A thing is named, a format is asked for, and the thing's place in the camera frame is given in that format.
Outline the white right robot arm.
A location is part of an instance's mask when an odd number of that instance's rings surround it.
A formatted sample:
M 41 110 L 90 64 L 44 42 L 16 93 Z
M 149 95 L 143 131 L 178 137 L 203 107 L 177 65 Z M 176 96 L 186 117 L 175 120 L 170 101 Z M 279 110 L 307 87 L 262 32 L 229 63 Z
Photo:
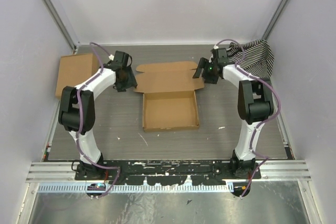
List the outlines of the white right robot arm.
M 214 46 L 211 53 L 210 59 L 200 59 L 193 78 L 202 77 L 210 84 L 222 78 L 238 89 L 237 111 L 242 127 L 227 169 L 235 178 L 243 179 L 255 168 L 260 131 L 274 112 L 270 81 L 243 73 L 239 65 L 229 60 L 225 48 Z

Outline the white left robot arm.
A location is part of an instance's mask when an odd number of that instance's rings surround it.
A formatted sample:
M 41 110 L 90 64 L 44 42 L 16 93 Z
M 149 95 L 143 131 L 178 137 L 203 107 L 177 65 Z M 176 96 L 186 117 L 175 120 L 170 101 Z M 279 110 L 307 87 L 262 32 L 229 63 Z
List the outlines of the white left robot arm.
M 75 141 L 80 155 L 79 170 L 93 180 L 102 179 L 108 170 L 120 174 L 120 168 L 103 164 L 103 154 L 97 147 L 93 133 L 95 99 L 109 87 L 118 92 L 137 87 L 132 62 L 128 53 L 116 51 L 90 78 L 74 87 L 64 87 L 61 94 L 58 122 Z

